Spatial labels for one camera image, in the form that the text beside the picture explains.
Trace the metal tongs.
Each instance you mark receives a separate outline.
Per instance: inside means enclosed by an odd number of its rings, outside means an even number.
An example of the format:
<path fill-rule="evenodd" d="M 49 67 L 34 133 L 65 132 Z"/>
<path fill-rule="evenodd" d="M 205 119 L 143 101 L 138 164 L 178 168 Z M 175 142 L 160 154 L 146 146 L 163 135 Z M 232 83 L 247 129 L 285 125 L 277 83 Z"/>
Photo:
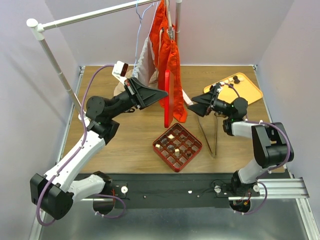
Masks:
<path fill-rule="evenodd" d="M 210 156 L 215 159 L 218 152 L 218 117 L 215 115 L 210 115 L 205 118 L 197 116 L 196 120 L 200 132 L 204 137 L 208 152 Z"/>

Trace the tan square chocolate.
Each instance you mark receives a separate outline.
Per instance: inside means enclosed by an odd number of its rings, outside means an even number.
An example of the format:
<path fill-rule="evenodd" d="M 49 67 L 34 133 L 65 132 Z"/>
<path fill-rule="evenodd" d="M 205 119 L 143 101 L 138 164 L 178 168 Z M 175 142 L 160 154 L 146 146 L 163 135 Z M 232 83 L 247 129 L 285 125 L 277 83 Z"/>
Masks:
<path fill-rule="evenodd" d="M 176 156 L 179 156 L 180 155 L 180 150 L 179 149 L 175 149 L 174 153 L 175 153 Z"/>

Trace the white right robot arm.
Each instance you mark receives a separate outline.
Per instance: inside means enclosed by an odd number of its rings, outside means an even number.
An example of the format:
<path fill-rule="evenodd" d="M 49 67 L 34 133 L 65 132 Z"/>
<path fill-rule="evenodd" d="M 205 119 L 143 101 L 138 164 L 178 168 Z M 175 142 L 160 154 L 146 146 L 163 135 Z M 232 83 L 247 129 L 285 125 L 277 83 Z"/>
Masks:
<path fill-rule="evenodd" d="M 211 112 L 224 117 L 223 131 L 229 136 L 252 140 L 254 158 L 237 170 L 230 181 L 230 191 L 241 196 L 264 175 L 282 167 L 294 158 L 287 133 L 280 122 L 250 121 L 247 118 L 248 101 L 237 96 L 231 103 L 219 99 L 224 83 L 213 84 L 209 91 L 191 98 L 188 109 L 200 117 Z"/>

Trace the red tin lid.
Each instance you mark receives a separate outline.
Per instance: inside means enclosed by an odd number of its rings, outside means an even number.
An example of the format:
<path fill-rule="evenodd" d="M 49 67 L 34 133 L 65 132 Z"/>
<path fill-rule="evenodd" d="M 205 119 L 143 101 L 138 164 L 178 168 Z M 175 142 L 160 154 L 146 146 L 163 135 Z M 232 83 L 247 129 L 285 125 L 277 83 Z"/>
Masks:
<path fill-rule="evenodd" d="M 164 90 L 168 96 L 164 98 L 164 127 L 169 128 L 173 121 L 174 111 L 174 75 L 170 70 L 164 74 Z"/>

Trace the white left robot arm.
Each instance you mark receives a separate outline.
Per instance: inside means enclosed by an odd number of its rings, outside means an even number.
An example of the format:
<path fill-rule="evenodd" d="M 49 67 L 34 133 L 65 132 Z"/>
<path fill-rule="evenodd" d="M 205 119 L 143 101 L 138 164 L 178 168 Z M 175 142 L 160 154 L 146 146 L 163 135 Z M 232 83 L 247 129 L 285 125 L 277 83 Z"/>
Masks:
<path fill-rule="evenodd" d="M 78 143 L 44 175 L 30 180 L 31 201 L 53 220 L 60 220 L 74 202 L 92 195 L 115 198 L 112 178 L 101 171 L 76 180 L 86 163 L 116 135 L 120 124 L 113 119 L 132 108 L 142 110 L 168 96 L 164 90 L 141 84 L 132 77 L 124 81 L 125 91 L 111 99 L 92 96 L 86 102 L 84 134 Z"/>

